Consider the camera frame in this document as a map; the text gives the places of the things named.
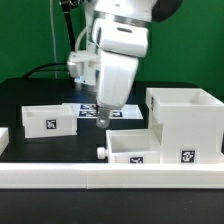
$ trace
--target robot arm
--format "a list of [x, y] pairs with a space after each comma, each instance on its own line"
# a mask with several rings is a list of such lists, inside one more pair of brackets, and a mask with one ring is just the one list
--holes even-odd
[[111, 110], [126, 103], [138, 68], [138, 57], [148, 48], [146, 22], [157, 0], [99, 0], [92, 39], [101, 58], [97, 126], [107, 128]]
[[92, 40], [87, 38], [86, 51], [70, 54], [68, 67], [72, 77], [90, 74], [85, 69], [88, 67], [86, 61], [88, 65], [97, 65], [95, 69], [100, 71], [97, 83], [97, 126], [107, 128], [110, 111], [121, 109], [128, 99], [138, 68], [138, 58], [144, 57], [148, 48], [146, 24], [168, 18], [182, 1], [84, 1], [87, 25], [92, 29]]

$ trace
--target green background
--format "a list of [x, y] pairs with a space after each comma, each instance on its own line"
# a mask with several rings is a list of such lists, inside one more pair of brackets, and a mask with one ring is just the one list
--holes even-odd
[[[54, 61], [49, 7], [49, 0], [0, 2], [0, 82]], [[58, 0], [54, 19], [58, 60], [64, 61], [70, 47]], [[72, 19], [77, 37], [85, 24], [82, 8], [72, 11]], [[150, 47], [137, 80], [191, 82], [224, 96], [223, 0], [184, 0], [175, 15], [149, 29]]]

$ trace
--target black table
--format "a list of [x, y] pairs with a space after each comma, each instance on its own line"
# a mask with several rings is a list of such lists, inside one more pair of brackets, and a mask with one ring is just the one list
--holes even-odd
[[[136, 82], [128, 99], [144, 120], [113, 120], [110, 129], [147, 128], [146, 87], [194, 88], [188, 83]], [[25, 139], [21, 106], [95, 103], [95, 94], [72, 88], [71, 80], [10, 79], [0, 85], [0, 127], [10, 144], [0, 162], [98, 163], [105, 130], [79, 119], [78, 136]], [[0, 223], [224, 223], [224, 191], [195, 189], [0, 190]]]

